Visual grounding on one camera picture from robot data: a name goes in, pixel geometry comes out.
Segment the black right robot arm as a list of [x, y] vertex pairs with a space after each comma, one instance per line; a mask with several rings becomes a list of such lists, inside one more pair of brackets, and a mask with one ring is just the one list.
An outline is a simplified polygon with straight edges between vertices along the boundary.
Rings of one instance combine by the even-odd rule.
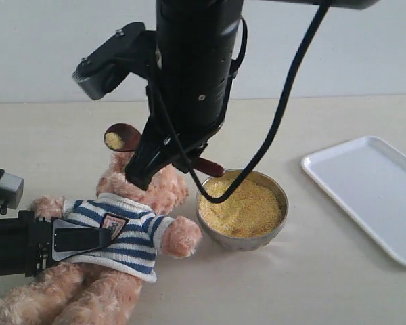
[[233, 79], [244, 60], [248, 27], [241, 1], [158, 1], [148, 64], [150, 115], [125, 167], [146, 190], [173, 164], [182, 171], [224, 123]]

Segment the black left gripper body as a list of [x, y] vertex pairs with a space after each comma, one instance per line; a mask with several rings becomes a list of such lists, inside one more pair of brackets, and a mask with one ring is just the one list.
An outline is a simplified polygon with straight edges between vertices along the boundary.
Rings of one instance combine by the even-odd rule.
[[0, 205], [0, 276], [35, 276], [51, 266], [51, 224], [30, 210], [7, 217], [8, 210]]

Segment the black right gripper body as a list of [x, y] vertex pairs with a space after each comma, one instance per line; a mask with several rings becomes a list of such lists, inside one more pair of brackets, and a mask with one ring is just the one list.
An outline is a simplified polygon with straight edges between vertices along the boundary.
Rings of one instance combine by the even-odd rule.
[[247, 32], [233, 55], [236, 33], [183, 47], [172, 58], [158, 47], [146, 87], [150, 116], [141, 147], [156, 159], [195, 159], [224, 123], [231, 84], [244, 59]]

